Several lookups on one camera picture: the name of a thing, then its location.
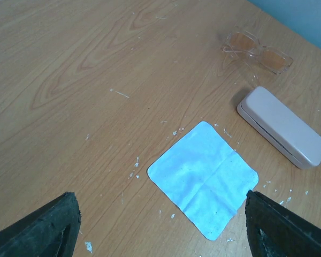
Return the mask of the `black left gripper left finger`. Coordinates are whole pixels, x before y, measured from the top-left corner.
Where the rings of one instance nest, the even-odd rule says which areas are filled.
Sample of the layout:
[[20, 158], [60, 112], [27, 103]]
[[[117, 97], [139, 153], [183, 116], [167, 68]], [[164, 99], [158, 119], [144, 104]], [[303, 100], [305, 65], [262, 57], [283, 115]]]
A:
[[72, 256], [81, 225], [73, 192], [65, 192], [0, 231], [0, 256]]

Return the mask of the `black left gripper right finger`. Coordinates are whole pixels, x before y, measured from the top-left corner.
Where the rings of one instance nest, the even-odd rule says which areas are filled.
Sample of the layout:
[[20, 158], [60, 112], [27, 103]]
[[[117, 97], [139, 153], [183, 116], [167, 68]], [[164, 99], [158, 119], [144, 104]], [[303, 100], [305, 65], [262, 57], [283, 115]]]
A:
[[264, 194], [248, 191], [245, 214], [252, 256], [321, 256], [321, 229]]

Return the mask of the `light blue cleaning cloth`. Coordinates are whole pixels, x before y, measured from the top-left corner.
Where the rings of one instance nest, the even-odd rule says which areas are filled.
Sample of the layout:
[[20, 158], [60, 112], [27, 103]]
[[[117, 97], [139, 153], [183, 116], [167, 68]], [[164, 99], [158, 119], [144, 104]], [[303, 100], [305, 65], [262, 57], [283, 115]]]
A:
[[259, 181], [207, 122], [176, 142], [147, 174], [208, 240], [220, 236]]

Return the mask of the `pink glasses case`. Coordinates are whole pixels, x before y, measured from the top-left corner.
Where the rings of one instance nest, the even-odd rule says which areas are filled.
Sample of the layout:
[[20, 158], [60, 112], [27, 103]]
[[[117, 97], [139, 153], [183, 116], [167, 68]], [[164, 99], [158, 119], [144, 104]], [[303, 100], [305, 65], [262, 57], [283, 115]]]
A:
[[262, 86], [237, 106], [239, 115], [300, 169], [321, 163], [321, 136]]

